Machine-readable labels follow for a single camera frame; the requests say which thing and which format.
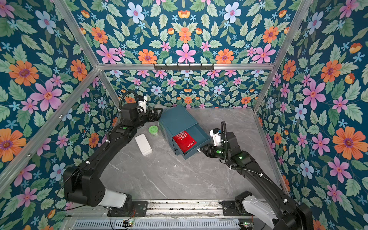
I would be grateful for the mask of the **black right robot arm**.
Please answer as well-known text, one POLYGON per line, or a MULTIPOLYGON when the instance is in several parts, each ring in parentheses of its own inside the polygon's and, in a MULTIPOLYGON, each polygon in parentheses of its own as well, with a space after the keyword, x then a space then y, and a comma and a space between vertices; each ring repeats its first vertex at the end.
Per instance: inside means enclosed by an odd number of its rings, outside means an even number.
POLYGON ((262 170, 255 158, 240 149, 236 136, 227 131, 225 121, 220 128, 210 131, 213 143, 199 149, 209 158, 218 158, 247 179, 262 195, 266 202, 259 201, 251 192, 245 191, 235 198, 235 210, 243 215, 251 214, 259 218, 273 230, 312 230, 311 209, 299 204, 275 184, 262 170))

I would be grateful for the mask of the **teal drawer cabinet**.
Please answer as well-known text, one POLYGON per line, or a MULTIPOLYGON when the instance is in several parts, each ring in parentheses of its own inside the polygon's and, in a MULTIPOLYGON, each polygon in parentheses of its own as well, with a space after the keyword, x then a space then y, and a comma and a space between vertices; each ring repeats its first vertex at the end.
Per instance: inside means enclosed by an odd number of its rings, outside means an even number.
POLYGON ((164 109, 158 124, 174 154, 185 160, 211 141, 210 135, 182 106, 164 109))

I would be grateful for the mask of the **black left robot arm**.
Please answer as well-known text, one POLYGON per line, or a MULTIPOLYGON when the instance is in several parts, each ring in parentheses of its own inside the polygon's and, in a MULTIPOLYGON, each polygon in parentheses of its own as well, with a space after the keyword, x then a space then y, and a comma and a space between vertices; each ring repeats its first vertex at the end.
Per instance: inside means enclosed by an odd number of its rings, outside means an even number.
POLYGON ((146 101, 136 93, 134 103, 126 103, 123 98, 118 104, 120 121, 106 135, 105 142, 84 162, 78 166, 68 167, 63 174, 64 197, 66 201, 81 206, 110 207, 131 211, 132 197, 110 190, 100 177, 116 154, 128 145, 140 127, 146 123, 159 121, 163 109, 144 107, 146 101))

